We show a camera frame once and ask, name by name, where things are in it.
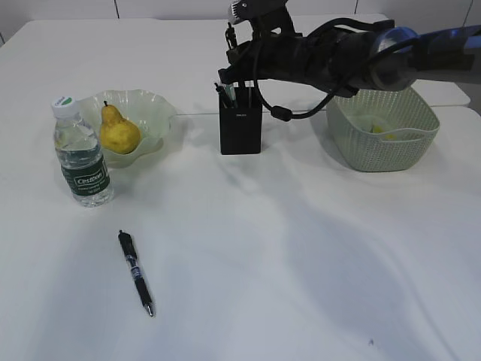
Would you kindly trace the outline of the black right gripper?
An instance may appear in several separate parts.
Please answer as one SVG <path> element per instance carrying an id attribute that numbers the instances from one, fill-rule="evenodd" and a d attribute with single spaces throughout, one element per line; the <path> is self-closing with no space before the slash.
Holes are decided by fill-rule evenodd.
<path id="1" fill-rule="evenodd" d="M 377 32 L 326 32 L 317 37 L 271 35 L 245 41 L 227 52 L 230 66 L 218 70 L 223 83 L 280 80 L 330 92 L 368 59 Z"/>

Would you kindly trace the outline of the blue grey right robot arm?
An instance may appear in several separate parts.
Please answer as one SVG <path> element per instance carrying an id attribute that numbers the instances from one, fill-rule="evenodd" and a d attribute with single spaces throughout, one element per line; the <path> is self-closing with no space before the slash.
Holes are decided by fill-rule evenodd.
<path id="1" fill-rule="evenodd" d="M 414 81 L 480 82 L 480 27 L 468 26 L 417 35 L 395 27 L 381 32 L 329 29 L 306 37 L 271 34 L 227 52 L 230 66 L 219 70 L 223 83 L 281 80 L 331 91 L 364 61 L 402 41 L 414 43 L 365 66 L 338 92 L 360 89 L 395 92 Z"/>

